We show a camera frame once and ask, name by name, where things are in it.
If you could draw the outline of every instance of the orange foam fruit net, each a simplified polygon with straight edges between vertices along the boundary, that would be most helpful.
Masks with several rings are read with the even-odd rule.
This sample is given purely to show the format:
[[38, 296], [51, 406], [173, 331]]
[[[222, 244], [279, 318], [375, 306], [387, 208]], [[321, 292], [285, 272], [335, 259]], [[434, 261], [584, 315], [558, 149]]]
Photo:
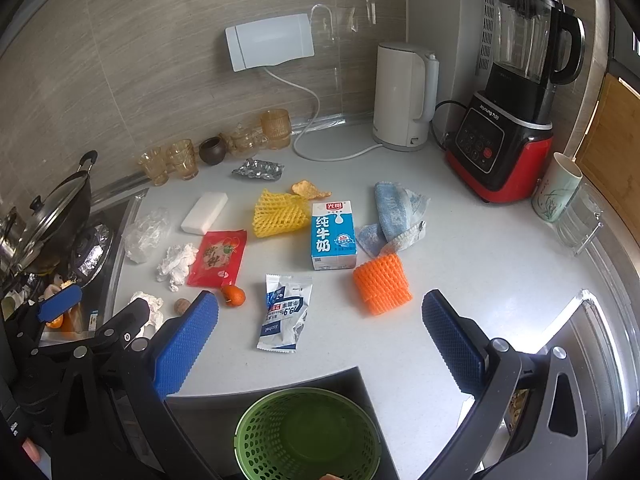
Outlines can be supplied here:
[[306, 199], [262, 190], [254, 208], [254, 233], [258, 238], [296, 231], [310, 223], [311, 210]]
[[397, 254], [380, 256], [353, 270], [353, 281], [372, 314], [382, 314], [413, 299]]

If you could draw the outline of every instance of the glass cup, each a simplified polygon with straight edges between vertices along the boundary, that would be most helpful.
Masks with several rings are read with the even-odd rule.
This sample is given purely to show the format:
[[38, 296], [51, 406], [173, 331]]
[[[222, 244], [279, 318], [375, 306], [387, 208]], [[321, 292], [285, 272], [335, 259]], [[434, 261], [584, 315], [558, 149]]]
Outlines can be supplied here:
[[603, 227], [603, 216], [600, 194], [591, 184], [583, 182], [556, 223], [560, 241], [577, 256]]
[[289, 112], [282, 108], [267, 110], [260, 115], [262, 132], [267, 137], [270, 150], [286, 148], [291, 143]]
[[226, 135], [225, 140], [229, 152], [237, 158], [252, 157], [269, 142], [260, 128], [242, 128], [240, 126], [231, 134]]
[[137, 163], [145, 170], [146, 176], [151, 179], [154, 186], [162, 186], [169, 180], [169, 174], [166, 171], [166, 163], [160, 147], [155, 146], [147, 150], [138, 157]]
[[191, 180], [198, 174], [196, 152], [191, 139], [179, 140], [169, 146], [166, 150], [166, 158], [181, 179]]

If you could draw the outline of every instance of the glass teapot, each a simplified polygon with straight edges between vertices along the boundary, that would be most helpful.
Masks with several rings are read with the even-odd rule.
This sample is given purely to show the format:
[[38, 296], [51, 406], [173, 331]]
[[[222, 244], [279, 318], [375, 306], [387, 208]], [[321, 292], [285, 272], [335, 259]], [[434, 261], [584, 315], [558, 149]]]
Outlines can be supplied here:
[[260, 126], [245, 127], [238, 124], [229, 134], [222, 134], [226, 147], [237, 158], [249, 158], [266, 148], [269, 139], [262, 133]]

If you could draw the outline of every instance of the green plastic basket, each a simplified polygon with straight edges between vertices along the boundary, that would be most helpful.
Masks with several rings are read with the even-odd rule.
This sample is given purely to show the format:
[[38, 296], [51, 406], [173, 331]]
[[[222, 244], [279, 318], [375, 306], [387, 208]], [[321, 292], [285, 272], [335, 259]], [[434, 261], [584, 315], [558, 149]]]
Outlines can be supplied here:
[[236, 460], [249, 480], [370, 480], [382, 446], [375, 425], [354, 402], [318, 388], [273, 392], [238, 422]]

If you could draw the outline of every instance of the pot lid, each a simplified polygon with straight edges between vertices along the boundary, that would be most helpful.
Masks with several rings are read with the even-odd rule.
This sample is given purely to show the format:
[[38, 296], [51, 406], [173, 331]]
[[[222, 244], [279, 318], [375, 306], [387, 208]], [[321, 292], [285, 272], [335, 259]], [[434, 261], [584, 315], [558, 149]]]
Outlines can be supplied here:
[[24, 270], [40, 254], [46, 238], [50, 235], [47, 234], [47, 230], [82, 189], [87, 178], [86, 171], [79, 171], [78, 176], [60, 184], [27, 220], [11, 262], [11, 267], [17, 272]]

